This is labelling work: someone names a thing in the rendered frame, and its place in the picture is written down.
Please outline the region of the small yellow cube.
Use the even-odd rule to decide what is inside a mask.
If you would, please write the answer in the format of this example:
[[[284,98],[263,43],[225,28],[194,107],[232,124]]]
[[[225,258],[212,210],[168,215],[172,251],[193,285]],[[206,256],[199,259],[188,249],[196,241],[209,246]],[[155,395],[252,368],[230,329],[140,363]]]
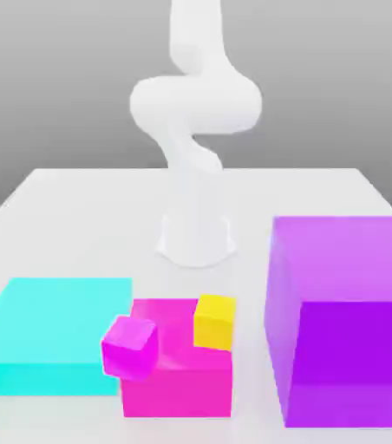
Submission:
[[[236,306],[234,297],[202,294],[193,314],[193,345],[231,351]]]

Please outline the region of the large purple box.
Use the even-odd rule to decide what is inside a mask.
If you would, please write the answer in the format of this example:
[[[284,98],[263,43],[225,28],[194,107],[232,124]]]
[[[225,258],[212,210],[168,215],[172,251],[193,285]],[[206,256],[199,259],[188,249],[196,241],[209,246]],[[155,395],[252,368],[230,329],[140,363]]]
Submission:
[[[392,428],[392,216],[273,221],[265,335],[288,428]]]

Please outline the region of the small magenta cube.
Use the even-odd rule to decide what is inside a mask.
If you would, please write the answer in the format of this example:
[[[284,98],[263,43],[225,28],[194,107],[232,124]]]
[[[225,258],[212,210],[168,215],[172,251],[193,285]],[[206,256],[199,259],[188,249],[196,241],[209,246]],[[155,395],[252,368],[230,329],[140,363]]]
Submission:
[[[149,319],[118,316],[101,340],[103,371],[129,381],[142,381],[159,357],[159,329]]]

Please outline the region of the large pink box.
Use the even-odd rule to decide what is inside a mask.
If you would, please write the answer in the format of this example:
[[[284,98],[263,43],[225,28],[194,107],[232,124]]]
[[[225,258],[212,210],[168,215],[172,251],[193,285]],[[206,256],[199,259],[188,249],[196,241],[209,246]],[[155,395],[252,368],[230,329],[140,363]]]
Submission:
[[[135,299],[131,315],[156,323],[159,358],[143,381],[121,380],[127,418],[214,417],[232,414],[232,353],[193,345],[197,300]]]

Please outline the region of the large cyan box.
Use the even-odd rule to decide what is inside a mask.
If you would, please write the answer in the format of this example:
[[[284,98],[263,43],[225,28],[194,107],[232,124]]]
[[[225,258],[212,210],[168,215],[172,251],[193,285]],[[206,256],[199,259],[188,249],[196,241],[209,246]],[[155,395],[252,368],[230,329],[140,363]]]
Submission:
[[[101,340],[132,306],[126,277],[15,277],[0,294],[0,396],[117,395]]]

